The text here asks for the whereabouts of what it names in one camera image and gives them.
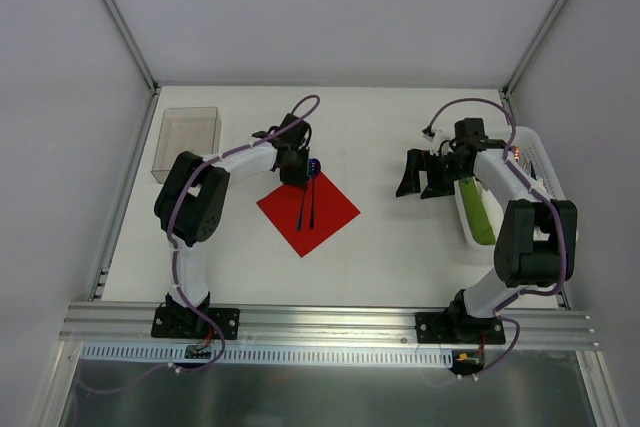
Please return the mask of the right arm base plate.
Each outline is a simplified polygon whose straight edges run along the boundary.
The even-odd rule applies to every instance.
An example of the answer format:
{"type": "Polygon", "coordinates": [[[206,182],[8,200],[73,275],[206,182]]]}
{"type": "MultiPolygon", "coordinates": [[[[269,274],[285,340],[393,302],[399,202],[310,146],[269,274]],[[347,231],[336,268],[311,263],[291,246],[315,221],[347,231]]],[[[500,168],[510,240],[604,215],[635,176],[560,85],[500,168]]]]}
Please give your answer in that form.
{"type": "Polygon", "coordinates": [[[477,319],[466,314],[455,318],[442,312],[417,312],[414,315],[420,344],[504,345],[504,327],[497,318],[477,319]]]}

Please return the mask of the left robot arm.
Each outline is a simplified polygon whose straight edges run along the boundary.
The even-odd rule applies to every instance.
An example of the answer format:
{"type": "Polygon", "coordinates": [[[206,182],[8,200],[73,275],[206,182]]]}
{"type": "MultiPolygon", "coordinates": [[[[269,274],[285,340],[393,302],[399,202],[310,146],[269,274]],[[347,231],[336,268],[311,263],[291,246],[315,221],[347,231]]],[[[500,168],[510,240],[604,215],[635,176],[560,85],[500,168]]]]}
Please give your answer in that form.
{"type": "Polygon", "coordinates": [[[176,158],[154,214],[172,249],[172,286],[165,307],[185,336],[197,337],[208,328],[210,292],[198,245],[219,226],[227,190],[253,175],[274,171],[284,185],[306,186],[311,137],[309,123],[288,113],[279,126],[253,134],[242,146],[204,157],[185,151],[176,158]]]}

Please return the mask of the red paper napkin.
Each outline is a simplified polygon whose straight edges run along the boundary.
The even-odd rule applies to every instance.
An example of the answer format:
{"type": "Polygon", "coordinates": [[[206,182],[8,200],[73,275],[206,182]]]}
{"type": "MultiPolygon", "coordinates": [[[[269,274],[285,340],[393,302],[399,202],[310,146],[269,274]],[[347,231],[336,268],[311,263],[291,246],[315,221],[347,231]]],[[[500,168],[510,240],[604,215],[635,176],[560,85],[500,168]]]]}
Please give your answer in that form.
{"type": "Polygon", "coordinates": [[[282,185],[257,202],[271,224],[304,257],[360,215],[360,210],[324,174],[316,180],[315,228],[309,228],[311,184],[307,190],[302,229],[296,230],[303,188],[282,185]]]}

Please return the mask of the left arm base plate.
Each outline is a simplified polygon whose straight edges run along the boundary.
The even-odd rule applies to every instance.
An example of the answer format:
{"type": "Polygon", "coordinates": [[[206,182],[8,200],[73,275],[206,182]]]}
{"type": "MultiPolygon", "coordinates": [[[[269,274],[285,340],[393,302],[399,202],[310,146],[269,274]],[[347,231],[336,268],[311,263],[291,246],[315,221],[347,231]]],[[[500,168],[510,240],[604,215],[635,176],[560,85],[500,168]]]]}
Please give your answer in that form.
{"type": "MultiPolygon", "coordinates": [[[[237,339],[240,314],[241,311],[235,308],[206,307],[204,309],[204,315],[218,326],[225,340],[237,339]]],[[[203,340],[209,331],[213,332],[214,339],[220,338],[211,324],[192,310],[180,305],[175,308],[161,305],[155,310],[150,335],[157,339],[203,340]]]]}

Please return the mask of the iridescent purple spoon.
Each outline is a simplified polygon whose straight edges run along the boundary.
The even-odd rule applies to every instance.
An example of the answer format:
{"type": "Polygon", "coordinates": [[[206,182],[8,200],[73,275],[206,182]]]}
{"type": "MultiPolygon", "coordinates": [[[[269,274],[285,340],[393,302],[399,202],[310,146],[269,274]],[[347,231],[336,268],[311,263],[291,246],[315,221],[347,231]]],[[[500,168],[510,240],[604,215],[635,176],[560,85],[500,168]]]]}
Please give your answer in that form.
{"type": "Polygon", "coordinates": [[[309,164],[309,176],[311,183],[311,209],[310,209],[310,219],[309,219],[309,228],[313,230],[315,228],[315,204],[316,204],[316,180],[321,173],[321,162],[316,158],[310,159],[309,164]]]}

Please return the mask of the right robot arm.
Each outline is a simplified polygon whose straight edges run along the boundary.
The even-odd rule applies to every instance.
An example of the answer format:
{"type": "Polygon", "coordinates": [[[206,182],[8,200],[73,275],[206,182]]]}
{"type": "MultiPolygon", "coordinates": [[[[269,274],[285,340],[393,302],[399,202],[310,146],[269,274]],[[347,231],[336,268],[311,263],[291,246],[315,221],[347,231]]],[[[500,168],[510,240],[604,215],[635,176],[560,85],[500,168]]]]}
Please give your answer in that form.
{"type": "Polygon", "coordinates": [[[431,148],[406,154],[397,196],[451,196],[457,182],[475,178],[503,211],[492,270],[461,291],[462,309],[447,319],[449,334],[459,342],[472,341],[481,334],[483,319],[521,296],[556,295],[573,273],[577,208],[541,191],[518,165],[512,147],[521,131],[512,126],[491,137],[482,119],[464,118],[455,123],[452,136],[426,129],[431,148]]]}

